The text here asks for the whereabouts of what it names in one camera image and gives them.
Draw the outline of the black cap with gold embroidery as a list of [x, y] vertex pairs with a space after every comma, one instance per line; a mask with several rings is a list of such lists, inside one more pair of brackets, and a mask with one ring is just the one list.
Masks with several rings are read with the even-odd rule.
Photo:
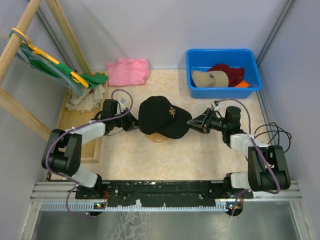
[[176, 105], [173, 105], [164, 96], [151, 96], [139, 106], [138, 125], [142, 133], [151, 135], [159, 133], [169, 126], [187, 125], [191, 114]]

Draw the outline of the black cap with white logo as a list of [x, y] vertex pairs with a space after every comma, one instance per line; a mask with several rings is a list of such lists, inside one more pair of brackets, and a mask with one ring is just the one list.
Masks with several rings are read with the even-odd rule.
[[162, 134], [170, 139], [180, 139], [187, 134], [189, 129], [190, 128], [188, 125], [181, 125], [181, 126], [172, 125], [172, 126], [166, 127], [162, 131]]

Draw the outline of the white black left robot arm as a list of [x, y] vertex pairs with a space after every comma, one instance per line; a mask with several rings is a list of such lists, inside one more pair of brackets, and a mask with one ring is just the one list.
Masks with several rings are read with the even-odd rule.
[[102, 110], [88, 123], [67, 130], [54, 129], [51, 132], [41, 166], [51, 174], [86, 187], [86, 192], [91, 197], [101, 197], [104, 186], [99, 183], [99, 175], [81, 164], [82, 146], [107, 136], [114, 128], [125, 132], [136, 130], [139, 128], [138, 120], [121, 101], [106, 99]]

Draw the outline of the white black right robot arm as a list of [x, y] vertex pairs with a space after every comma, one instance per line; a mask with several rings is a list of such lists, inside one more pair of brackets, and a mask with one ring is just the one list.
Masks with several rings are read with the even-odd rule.
[[224, 194], [235, 198], [241, 189], [273, 193], [289, 189], [291, 178], [282, 146], [259, 142], [241, 129], [240, 120], [241, 109], [229, 106], [224, 117], [219, 116], [217, 110], [207, 108], [187, 121], [191, 129], [202, 134], [209, 134], [211, 130], [221, 132], [222, 141], [247, 159], [246, 171], [226, 176], [229, 182], [223, 185]]

